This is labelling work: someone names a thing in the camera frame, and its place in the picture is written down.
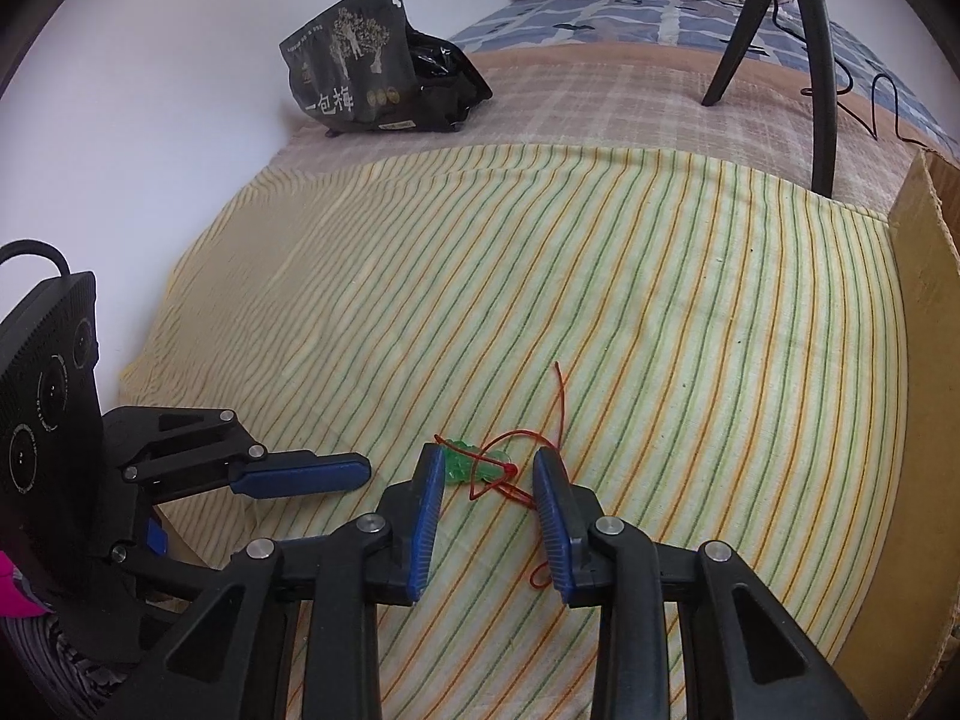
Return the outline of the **black tripod stand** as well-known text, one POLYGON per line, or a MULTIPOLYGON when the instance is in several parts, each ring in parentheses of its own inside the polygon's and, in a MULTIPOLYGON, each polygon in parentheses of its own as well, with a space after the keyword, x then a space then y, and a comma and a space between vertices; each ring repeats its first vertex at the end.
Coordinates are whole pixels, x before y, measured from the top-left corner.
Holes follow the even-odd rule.
MULTIPOLYGON (((719 60, 715 75, 711 78, 701 104, 706 107, 718 104, 737 68, 747 55, 748 46, 760 29, 768 8, 776 0, 745 0, 740 10, 731 39, 719 60)), ((812 149, 811 189, 823 195, 833 195, 836 164, 836 138, 838 138, 838 106, 836 105, 835 54, 833 54, 830 20, 825 0, 797 0, 802 41, 807 50, 809 88, 811 88, 812 115, 814 116, 814 149, 812 149)))

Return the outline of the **yellow striped cloth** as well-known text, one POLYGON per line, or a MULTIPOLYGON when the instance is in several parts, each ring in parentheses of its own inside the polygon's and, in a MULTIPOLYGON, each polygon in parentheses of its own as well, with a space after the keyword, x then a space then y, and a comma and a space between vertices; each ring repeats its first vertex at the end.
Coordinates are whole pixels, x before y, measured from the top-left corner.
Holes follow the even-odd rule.
POLYGON ((435 437, 521 472, 550 439, 652 539, 731 543, 836 655, 889 525, 905 385, 875 213, 699 154, 490 145, 262 171, 172 271, 121 399, 370 459, 343 496, 169 505, 210 564, 369 511, 435 437))

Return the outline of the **blue patterned bedsheet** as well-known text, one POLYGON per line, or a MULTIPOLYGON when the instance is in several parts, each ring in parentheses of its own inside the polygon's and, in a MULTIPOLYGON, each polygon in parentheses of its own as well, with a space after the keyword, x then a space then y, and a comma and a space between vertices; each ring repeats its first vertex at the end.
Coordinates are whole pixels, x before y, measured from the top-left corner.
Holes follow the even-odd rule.
MULTIPOLYGON (((548 44, 643 43, 691 47, 722 54, 740 15, 726 0, 517 0, 458 32, 452 42, 467 52, 548 44)), ((747 59, 807 71, 800 45, 799 8, 773 9, 752 39, 747 59)), ((833 52, 850 71, 854 86, 866 88, 874 76, 900 78, 849 31, 832 23, 833 52)))

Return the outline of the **black snack bag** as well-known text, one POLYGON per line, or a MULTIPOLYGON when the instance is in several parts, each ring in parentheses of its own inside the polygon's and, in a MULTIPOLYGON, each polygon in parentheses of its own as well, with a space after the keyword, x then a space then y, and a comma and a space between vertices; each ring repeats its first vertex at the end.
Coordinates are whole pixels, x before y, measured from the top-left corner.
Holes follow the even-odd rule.
POLYGON ((455 132, 493 98, 462 49, 410 25, 404 0, 340 0, 280 54, 299 109, 334 133, 455 132))

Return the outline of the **beige plaid blanket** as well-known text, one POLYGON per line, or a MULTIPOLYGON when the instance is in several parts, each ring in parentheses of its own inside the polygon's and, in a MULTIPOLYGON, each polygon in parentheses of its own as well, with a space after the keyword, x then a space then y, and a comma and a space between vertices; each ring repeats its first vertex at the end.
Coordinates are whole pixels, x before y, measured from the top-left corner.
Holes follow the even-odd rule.
POLYGON ((844 124, 832 196, 812 193, 811 105, 786 68, 754 62, 704 107, 706 57, 693 49, 526 47, 477 62, 493 96, 459 132, 329 140, 308 125, 224 216, 493 238, 512 220, 576 220, 596 190, 601 210, 628 226, 698 218, 760 229, 832 211, 880 224, 898 193, 928 188, 925 149, 844 124))

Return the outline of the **cardboard box tray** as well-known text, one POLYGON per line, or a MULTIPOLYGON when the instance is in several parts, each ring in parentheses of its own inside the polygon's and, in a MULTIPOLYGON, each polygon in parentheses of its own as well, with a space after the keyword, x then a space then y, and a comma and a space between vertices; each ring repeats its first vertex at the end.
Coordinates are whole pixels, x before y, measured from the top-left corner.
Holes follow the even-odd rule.
POLYGON ((884 548, 836 669, 907 718, 958 610, 958 167, 921 151, 889 215, 907 324, 907 430, 884 548))

